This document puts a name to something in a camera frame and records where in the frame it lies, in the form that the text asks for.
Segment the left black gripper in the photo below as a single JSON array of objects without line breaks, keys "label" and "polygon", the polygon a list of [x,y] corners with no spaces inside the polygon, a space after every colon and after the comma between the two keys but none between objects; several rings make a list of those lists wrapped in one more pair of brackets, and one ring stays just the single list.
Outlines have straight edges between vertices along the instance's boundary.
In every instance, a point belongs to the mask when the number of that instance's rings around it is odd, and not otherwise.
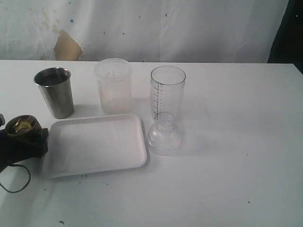
[{"label": "left black gripper", "polygon": [[48,128],[41,128],[31,132],[30,144],[15,141],[0,130],[0,172],[9,165],[32,158],[41,158],[48,152]]}]

